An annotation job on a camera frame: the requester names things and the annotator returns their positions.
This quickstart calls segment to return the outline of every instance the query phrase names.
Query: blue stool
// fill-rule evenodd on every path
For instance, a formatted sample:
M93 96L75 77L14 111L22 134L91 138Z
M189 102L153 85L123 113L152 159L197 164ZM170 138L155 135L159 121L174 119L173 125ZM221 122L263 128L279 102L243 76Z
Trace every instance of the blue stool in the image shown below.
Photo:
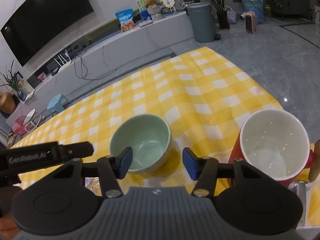
M61 113L65 110L64 106L62 105L62 100L66 100L67 102L71 103L64 95L58 94L54 98L51 99L50 103L48 104L47 111L53 116L52 112L57 111Z

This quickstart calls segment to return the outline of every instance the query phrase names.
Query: woven basket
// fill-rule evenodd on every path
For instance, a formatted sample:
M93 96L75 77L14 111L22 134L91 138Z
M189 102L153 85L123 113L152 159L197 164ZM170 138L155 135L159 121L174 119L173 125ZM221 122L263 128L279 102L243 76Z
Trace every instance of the woven basket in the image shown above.
M237 13L228 5L224 7L224 10L227 11L228 23L235 24L237 21Z
M16 103L9 92L5 92L0 96L0 109L7 114L12 114L16 109Z

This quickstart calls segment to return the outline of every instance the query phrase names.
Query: blue vase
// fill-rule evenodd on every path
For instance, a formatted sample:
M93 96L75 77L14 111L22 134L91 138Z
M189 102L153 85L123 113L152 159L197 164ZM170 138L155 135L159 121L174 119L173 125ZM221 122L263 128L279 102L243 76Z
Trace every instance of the blue vase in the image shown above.
M17 96L21 101L24 101L24 100L26 100L27 94L19 89L17 91Z

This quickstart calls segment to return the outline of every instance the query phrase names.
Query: mug handle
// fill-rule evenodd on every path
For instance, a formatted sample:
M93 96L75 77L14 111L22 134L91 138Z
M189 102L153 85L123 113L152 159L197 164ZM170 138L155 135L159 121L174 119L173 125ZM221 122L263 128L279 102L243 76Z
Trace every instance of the mug handle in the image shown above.
M315 181L319 173L320 173L320 139L317 140L315 144L315 150L313 151L313 165L310 167L309 176L308 176L309 181L310 182Z

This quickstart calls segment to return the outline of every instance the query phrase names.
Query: robotic arm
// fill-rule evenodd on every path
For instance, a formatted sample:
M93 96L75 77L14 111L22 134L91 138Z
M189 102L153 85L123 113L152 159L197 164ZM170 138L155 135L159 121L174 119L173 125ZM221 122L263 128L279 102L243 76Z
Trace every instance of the robotic arm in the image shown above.
M189 148L182 158L197 181L190 195L184 187L131 187L123 195L117 179L131 165L130 147L96 163L69 160L15 198L15 239L301 239L294 229L302 204L290 190L241 159L219 163ZM84 187L85 177L99 177L102 197ZM232 186L214 196L218 178Z
M18 174L63 164L73 158L93 154L89 142L59 145L57 142L21 147L0 152L0 217L11 207L12 196L20 189Z

